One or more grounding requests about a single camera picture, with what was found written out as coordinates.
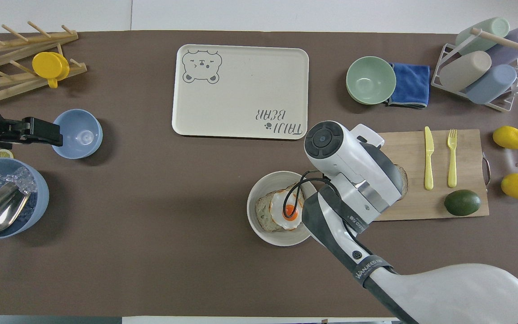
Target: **green bowl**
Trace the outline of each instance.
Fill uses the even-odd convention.
[[[378,104],[395,91],[395,71],[378,57],[362,57],[347,70],[347,91],[362,104]]]

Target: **yellow knife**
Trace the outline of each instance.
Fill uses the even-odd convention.
[[[425,126],[425,189],[433,189],[433,170],[431,169],[431,154],[435,151],[433,135],[429,126]]]

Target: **white table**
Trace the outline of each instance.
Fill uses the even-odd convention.
[[[207,29],[230,31],[348,31],[458,33],[487,18],[518,27],[518,1],[455,0],[0,0],[0,26],[34,32]],[[292,323],[320,318],[175,318],[140,316],[125,323]],[[389,319],[349,319],[389,320]]]

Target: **folded cloth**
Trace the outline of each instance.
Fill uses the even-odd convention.
[[[387,105],[424,109],[429,103],[429,66],[391,63],[397,84]]]

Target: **table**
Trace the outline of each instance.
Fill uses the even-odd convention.
[[[269,316],[390,316],[314,240],[276,248],[247,224],[246,196],[256,180],[272,171],[311,168],[302,141],[181,137],[172,131],[175,52],[186,43],[306,50],[310,126],[333,119],[351,126],[365,123],[378,132],[419,131],[425,123],[434,130],[481,129],[496,175],[489,189],[491,216],[373,223],[361,239],[402,274],[476,262],[518,277],[518,201],[505,200],[498,188],[501,174],[518,171],[518,151],[497,148],[489,135],[507,121],[518,127],[518,101],[507,114],[432,90],[429,109],[416,111],[358,105],[344,91],[346,69],[358,57],[378,55],[433,68],[440,48],[452,39],[435,34],[81,33],[63,51],[68,58],[83,58],[87,73],[64,80],[57,90],[0,103],[10,119],[36,115],[52,121],[66,109],[85,108],[105,132],[99,151],[85,160],[65,160],[40,145],[14,149],[43,174],[52,193],[61,195],[52,195],[46,215],[33,228],[0,241],[0,314],[265,316],[265,304],[257,306],[261,300]],[[424,50],[418,53],[418,47]],[[267,153],[298,158],[265,159]],[[285,281],[293,289],[280,289]],[[289,309],[288,300],[302,303]]]

